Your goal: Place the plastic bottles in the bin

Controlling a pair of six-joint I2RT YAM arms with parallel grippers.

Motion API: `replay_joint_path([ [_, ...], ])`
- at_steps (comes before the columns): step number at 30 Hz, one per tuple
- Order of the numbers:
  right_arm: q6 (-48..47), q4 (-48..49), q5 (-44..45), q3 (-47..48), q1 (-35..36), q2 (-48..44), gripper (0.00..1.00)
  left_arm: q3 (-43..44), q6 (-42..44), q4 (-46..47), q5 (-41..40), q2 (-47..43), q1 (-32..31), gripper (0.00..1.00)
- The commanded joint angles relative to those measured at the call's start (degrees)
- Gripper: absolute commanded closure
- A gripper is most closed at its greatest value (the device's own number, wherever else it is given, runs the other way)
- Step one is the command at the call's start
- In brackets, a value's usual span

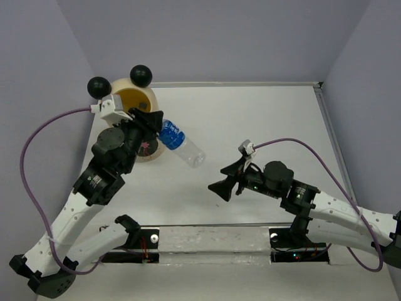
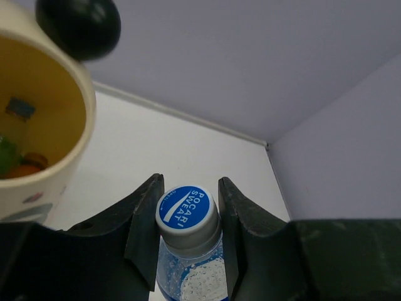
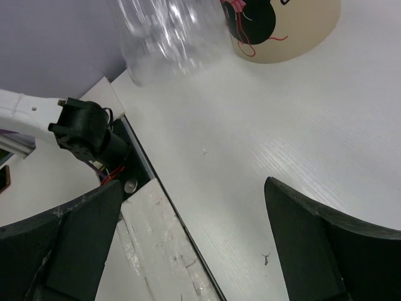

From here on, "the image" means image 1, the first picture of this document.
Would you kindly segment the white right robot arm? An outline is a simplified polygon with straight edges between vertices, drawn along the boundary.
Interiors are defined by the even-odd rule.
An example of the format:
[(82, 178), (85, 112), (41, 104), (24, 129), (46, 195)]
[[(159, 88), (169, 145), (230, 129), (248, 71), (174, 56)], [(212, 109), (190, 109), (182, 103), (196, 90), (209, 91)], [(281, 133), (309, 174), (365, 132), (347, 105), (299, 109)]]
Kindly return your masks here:
[(272, 161), (260, 169), (241, 158), (221, 169), (224, 180), (209, 190), (223, 200), (244, 189), (278, 199), (280, 208), (294, 215), (289, 228), (279, 230), (271, 246), (279, 250), (307, 248), (319, 244), (341, 245), (380, 256), (400, 268), (400, 214), (385, 214), (353, 207), (317, 187), (294, 179), (282, 162)]

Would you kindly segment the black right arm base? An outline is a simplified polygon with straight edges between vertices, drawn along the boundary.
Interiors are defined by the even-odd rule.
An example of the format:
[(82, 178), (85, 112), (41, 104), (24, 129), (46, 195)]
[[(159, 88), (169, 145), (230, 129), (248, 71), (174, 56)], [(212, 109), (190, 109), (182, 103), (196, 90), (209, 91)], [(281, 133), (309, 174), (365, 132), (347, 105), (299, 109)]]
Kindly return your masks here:
[(288, 227), (269, 229), (272, 263), (330, 262), (327, 244), (315, 243), (306, 236), (310, 221), (296, 216)]

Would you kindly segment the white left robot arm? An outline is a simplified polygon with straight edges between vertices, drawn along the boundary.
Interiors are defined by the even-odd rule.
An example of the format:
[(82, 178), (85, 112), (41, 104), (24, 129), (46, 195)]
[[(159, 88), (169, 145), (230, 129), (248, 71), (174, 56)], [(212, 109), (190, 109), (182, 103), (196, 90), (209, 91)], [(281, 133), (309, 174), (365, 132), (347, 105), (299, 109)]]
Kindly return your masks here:
[(142, 143), (158, 136), (164, 114), (131, 108), (116, 116), (117, 121), (98, 134), (91, 148), (93, 157), (56, 219), (50, 223), (43, 210), (38, 210), (46, 228), (43, 237), (9, 262), (18, 275), (27, 278), (28, 287), (36, 295), (51, 299), (61, 296), (77, 275), (89, 273), (88, 265), (96, 268), (103, 256), (116, 248), (128, 251), (137, 246), (142, 260), (148, 258), (146, 234), (126, 214), (83, 243), (75, 243), (123, 187), (123, 175), (131, 173)]

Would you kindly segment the white-cap blue-label water bottle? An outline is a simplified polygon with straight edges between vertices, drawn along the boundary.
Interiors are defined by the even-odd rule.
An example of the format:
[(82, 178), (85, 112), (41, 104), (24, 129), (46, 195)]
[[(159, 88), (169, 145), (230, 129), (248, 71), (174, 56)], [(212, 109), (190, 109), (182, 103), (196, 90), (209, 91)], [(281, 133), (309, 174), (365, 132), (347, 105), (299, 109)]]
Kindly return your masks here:
[(170, 120), (163, 119), (159, 141), (191, 168), (199, 167), (206, 159), (204, 151), (197, 147), (185, 132)]

